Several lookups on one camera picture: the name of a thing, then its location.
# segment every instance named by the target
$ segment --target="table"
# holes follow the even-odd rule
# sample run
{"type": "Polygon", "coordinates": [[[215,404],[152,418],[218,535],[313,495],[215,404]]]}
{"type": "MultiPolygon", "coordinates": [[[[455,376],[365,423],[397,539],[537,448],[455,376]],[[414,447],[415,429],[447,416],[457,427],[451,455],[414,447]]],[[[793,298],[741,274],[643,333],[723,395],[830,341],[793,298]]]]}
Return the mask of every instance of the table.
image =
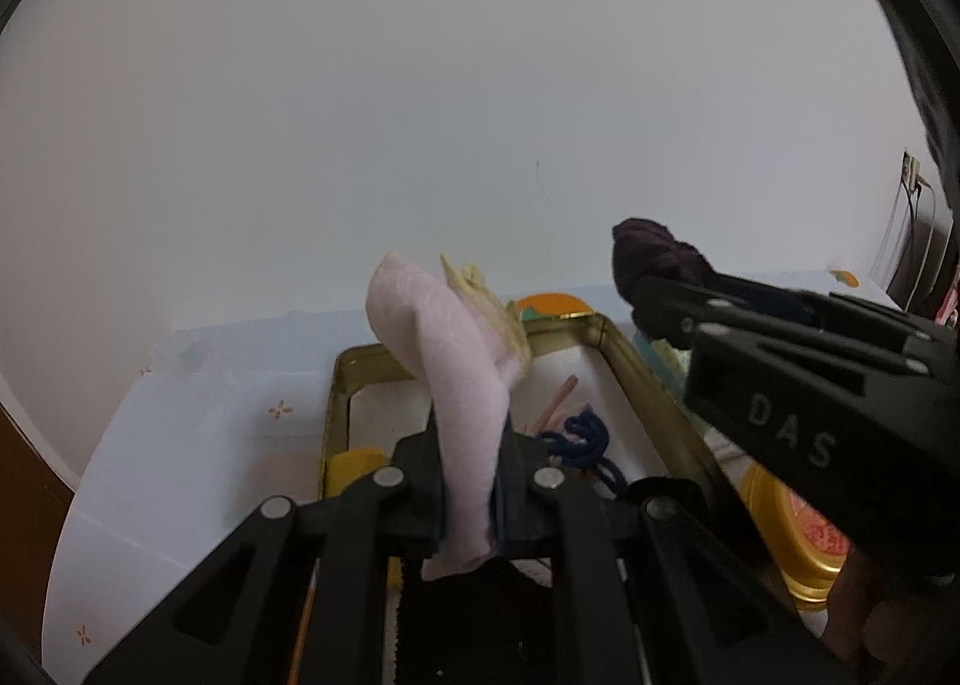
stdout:
{"type": "MultiPolygon", "coordinates": [[[[846,289],[822,272],[758,278],[846,289]]],[[[859,294],[883,301],[871,284],[859,294]]],[[[613,287],[568,292],[632,335],[613,287]]],[[[261,498],[315,500],[334,361],[373,340],[363,311],[337,311],[178,332],[155,346],[83,474],[56,548],[42,653],[59,685],[79,685],[261,498]]]]}

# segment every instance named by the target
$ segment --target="metal tin lid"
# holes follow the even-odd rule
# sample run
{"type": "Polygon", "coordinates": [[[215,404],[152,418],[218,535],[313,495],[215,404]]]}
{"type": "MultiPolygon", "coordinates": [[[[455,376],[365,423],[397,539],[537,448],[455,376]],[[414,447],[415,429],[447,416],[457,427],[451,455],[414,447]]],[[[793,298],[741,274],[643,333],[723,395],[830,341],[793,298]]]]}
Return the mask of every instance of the metal tin lid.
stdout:
{"type": "Polygon", "coordinates": [[[846,559],[846,538],[833,527],[824,528],[829,523],[819,513],[761,466],[747,469],[740,495],[798,610],[825,609],[827,594],[846,559]],[[808,536],[811,527],[817,535],[808,536]]]}

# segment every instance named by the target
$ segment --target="electrical cable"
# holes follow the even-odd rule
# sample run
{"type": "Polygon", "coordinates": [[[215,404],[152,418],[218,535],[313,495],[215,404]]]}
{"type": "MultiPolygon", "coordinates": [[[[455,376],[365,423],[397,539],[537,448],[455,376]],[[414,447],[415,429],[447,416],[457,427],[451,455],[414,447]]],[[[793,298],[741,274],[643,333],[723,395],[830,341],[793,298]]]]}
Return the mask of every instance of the electrical cable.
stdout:
{"type": "Polygon", "coordinates": [[[890,231],[893,230],[894,220],[896,219],[896,207],[899,206],[899,185],[896,186],[894,193],[894,207],[890,210],[890,218],[887,220],[887,229],[883,231],[883,238],[880,239],[880,249],[877,249],[877,255],[874,258],[874,264],[870,266],[870,278],[877,282],[877,268],[880,266],[880,258],[883,256],[883,250],[887,248],[887,239],[890,238],[890,231]]]}
{"type": "Polygon", "coordinates": [[[913,270],[913,242],[917,234],[917,210],[913,207],[913,194],[910,193],[910,188],[906,185],[906,181],[901,178],[901,186],[904,188],[906,193],[906,204],[910,209],[910,235],[907,239],[907,268],[906,274],[910,275],[910,271],[913,270]]]}
{"type": "MultiPolygon", "coordinates": [[[[930,242],[933,241],[934,220],[937,218],[937,194],[927,185],[928,193],[933,198],[933,211],[930,214],[930,230],[926,234],[926,246],[923,249],[923,258],[920,260],[920,267],[917,269],[917,278],[913,280],[913,289],[910,290],[910,297],[906,299],[904,311],[910,311],[910,304],[913,303],[913,296],[917,294],[917,287],[920,287],[920,279],[923,279],[923,268],[926,268],[926,259],[930,254],[930,242]]],[[[920,193],[917,193],[917,209],[920,209],[920,193]]]]}
{"type": "Polygon", "coordinates": [[[933,294],[933,290],[937,289],[937,280],[940,277],[940,272],[944,269],[944,260],[947,260],[947,249],[950,245],[950,238],[953,236],[953,217],[950,217],[950,226],[947,228],[947,237],[944,239],[944,248],[940,250],[940,259],[937,262],[937,269],[933,272],[933,279],[930,282],[930,291],[923,298],[923,303],[926,303],[930,300],[930,296],[933,294]]]}
{"type": "MultiPolygon", "coordinates": [[[[899,184],[896,185],[896,195],[901,194],[901,188],[904,186],[904,177],[901,176],[899,184]]],[[[910,202],[909,193],[904,190],[904,194],[907,195],[907,205],[910,202]]],[[[894,198],[894,208],[893,208],[893,220],[896,221],[898,218],[898,209],[899,209],[899,197],[894,198]]],[[[906,243],[904,235],[909,233],[909,223],[910,223],[910,212],[904,212],[904,218],[899,222],[899,228],[896,229],[896,236],[892,236],[896,251],[896,257],[891,257],[889,260],[880,260],[877,262],[877,276],[871,274],[871,279],[875,282],[882,282],[882,286],[890,292],[891,287],[893,287],[894,279],[896,279],[896,274],[901,271],[901,268],[904,267],[904,244],[906,243]]],[[[886,251],[886,241],[883,241],[883,244],[880,246],[880,250],[877,252],[877,255],[883,255],[886,251]]]]}

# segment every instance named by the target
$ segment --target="wall outlet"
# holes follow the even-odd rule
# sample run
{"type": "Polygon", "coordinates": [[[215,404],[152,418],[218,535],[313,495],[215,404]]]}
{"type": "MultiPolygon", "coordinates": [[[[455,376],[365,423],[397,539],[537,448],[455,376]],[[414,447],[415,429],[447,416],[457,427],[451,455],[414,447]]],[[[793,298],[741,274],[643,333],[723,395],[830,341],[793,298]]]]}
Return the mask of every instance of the wall outlet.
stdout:
{"type": "Polygon", "coordinates": [[[904,152],[904,165],[901,167],[901,179],[906,184],[907,191],[912,195],[917,191],[917,180],[920,178],[920,161],[909,152],[904,152]]]}

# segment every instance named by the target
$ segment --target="black fabric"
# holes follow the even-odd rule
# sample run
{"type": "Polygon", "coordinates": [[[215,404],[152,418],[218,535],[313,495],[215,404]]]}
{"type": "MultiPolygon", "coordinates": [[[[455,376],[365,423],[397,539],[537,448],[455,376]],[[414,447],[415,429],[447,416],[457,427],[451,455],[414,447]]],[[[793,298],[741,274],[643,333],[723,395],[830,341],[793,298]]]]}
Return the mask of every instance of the black fabric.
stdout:
{"type": "Polygon", "coordinates": [[[677,241],[654,220],[624,220],[613,228],[613,284],[625,301],[641,276],[656,276],[695,287],[709,287],[713,268],[690,244],[677,241]]]}
{"type": "Polygon", "coordinates": [[[397,685],[553,685],[551,593],[501,558],[424,582],[403,561],[397,685]]]}

